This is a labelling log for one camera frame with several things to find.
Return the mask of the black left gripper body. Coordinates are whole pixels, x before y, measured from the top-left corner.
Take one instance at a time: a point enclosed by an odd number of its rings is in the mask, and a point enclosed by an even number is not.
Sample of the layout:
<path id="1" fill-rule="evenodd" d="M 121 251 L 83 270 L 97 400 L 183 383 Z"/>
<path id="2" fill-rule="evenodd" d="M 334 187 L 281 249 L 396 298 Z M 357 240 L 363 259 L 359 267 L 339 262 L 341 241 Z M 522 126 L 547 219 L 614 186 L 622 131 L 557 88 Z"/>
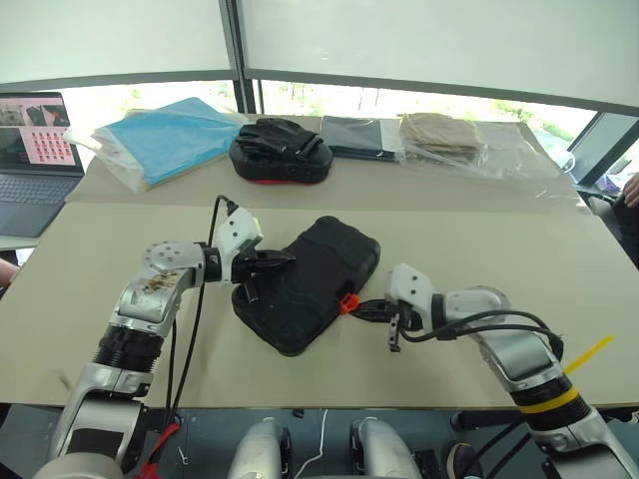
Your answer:
<path id="1" fill-rule="evenodd" d="M 232 261 L 232 283 L 245 282 L 259 273 L 263 266 L 263 259 L 263 253 L 258 250 L 239 253 Z"/>

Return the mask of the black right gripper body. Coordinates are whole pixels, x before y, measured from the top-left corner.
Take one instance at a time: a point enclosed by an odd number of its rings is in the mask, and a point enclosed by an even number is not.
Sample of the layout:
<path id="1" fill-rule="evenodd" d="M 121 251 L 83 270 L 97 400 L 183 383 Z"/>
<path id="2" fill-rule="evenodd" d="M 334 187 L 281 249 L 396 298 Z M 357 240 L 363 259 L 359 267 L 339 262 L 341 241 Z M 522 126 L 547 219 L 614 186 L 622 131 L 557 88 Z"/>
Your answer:
<path id="1" fill-rule="evenodd" d="M 388 318 L 388 330 L 390 333 L 422 330 L 421 316 L 408 302 L 403 300 L 399 300 L 398 302 L 386 300 L 384 307 L 385 314 Z"/>

